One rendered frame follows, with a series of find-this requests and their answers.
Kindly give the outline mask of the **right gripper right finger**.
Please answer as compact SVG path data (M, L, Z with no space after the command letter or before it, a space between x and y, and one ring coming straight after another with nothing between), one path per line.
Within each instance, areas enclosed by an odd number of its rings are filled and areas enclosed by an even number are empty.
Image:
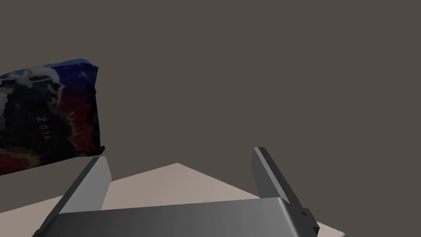
M296 194L264 147L253 149L252 174L260 198L278 197L291 205L298 204Z

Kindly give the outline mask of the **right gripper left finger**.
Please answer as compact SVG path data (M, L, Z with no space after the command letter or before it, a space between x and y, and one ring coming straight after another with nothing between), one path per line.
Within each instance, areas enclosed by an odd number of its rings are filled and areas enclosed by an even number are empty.
M93 157L49 214L100 210L112 177L105 156Z

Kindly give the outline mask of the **blue red black picture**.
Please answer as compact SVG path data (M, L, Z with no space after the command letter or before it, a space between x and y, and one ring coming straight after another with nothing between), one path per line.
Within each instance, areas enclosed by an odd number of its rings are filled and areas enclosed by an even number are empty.
M0 176L104 152L98 69L80 58L0 75Z

